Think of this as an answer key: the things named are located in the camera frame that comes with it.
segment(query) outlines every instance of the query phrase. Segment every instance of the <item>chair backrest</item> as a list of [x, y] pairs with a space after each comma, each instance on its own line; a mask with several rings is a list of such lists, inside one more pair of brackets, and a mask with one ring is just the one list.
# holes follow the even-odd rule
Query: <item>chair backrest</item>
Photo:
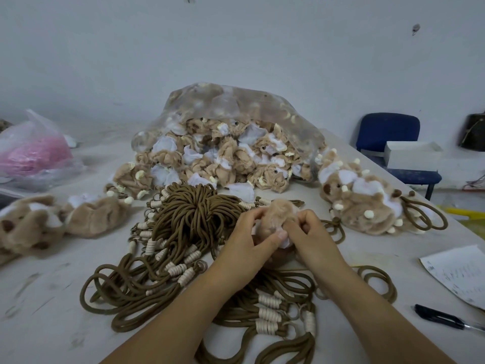
[[420, 120], [402, 113], [377, 112], [365, 115], [360, 122], [356, 148], [384, 152], [387, 141], [418, 140]]

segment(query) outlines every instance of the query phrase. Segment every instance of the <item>pink plastic bag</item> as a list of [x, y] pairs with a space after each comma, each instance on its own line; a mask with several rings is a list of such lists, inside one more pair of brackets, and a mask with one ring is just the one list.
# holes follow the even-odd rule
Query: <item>pink plastic bag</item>
[[84, 169], [57, 125], [27, 110], [29, 121], [0, 134], [0, 173], [10, 185], [42, 191]]

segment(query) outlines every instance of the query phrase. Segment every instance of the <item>plastic bag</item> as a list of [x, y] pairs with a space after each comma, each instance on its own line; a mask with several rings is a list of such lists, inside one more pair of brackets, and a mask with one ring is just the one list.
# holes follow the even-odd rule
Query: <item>plastic bag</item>
[[31, 109], [27, 116], [0, 133], [0, 177], [9, 186], [41, 192], [85, 169], [56, 124]]
[[[195, 83], [173, 91], [165, 107], [147, 129], [134, 135], [131, 147], [144, 152], [153, 147], [158, 138], [168, 132], [185, 135], [184, 123], [189, 119], [217, 119], [229, 127], [250, 123], [278, 124], [304, 163], [310, 164], [313, 178], [317, 171], [314, 162], [319, 149], [325, 147], [320, 131], [300, 116], [283, 97], [269, 92], [254, 91], [213, 83]], [[240, 134], [243, 143], [253, 144], [267, 131], [249, 125]]]

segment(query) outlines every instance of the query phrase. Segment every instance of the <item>forearm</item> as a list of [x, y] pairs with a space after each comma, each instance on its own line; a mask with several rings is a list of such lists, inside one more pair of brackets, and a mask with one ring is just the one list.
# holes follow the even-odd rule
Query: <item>forearm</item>
[[356, 273], [345, 270], [317, 279], [349, 320], [373, 364], [454, 363]]
[[204, 332], [229, 297], [209, 269], [101, 364], [191, 363]]

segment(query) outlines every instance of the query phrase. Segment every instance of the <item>white table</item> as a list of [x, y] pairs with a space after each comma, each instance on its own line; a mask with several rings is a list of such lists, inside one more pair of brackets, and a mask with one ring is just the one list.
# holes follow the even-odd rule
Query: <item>white table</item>
[[[130, 135], [139, 131], [133, 125], [118, 126], [97, 135], [85, 136], [85, 143], [75, 150], [91, 169], [76, 183], [53, 190], [63, 201], [69, 194], [100, 194], [108, 176], [118, 165], [132, 160]], [[358, 157], [364, 168], [379, 175], [404, 193], [409, 188], [391, 177], [355, 149], [324, 130], [328, 144], [351, 161]], [[264, 192], [267, 198], [279, 195]], [[301, 199], [321, 218], [329, 219], [328, 204], [319, 198], [318, 187], [293, 183], [282, 194]], [[0, 269], [0, 361], [4, 364], [98, 363], [135, 331], [115, 333], [111, 316], [84, 311], [79, 304], [82, 284], [103, 263], [117, 264], [125, 254], [131, 226], [142, 218], [142, 202], [137, 202], [133, 216], [118, 230], [97, 240], [66, 238], [45, 259], [22, 258]], [[450, 219], [445, 231], [424, 235], [405, 233], [398, 237], [373, 237], [345, 229], [347, 239], [340, 249], [350, 264], [372, 264], [388, 272], [398, 299], [394, 306], [421, 332], [459, 364], [475, 364], [485, 357], [485, 336], [454, 330], [419, 318], [412, 310], [419, 303], [472, 321], [485, 322], [485, 315], [453, 296], [421, 267], [417, 258], [452, 247], [478, 244], [482, 239]], [[318, 336], [314, 362], [362, 363], [368, 359], [349, 323], [331, 301], [316, 300]], [[210, 327], [206, 345], [215, 355], [228, 357], [239, 348], [243, 331]], [[247, 353], [246, 363], [273, 337], [258, 336]]]

